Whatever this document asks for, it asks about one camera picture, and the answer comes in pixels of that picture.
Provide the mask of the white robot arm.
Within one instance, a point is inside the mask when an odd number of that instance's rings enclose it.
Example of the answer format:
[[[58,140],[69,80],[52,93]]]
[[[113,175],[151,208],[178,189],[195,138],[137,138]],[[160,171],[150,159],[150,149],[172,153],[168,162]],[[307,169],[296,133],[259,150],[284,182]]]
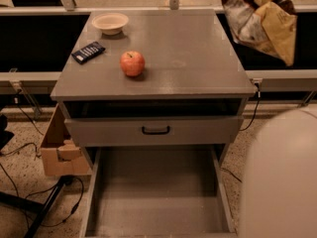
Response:
[[[317,108],[267,121],[247,153],[239,238],[317,238]]]

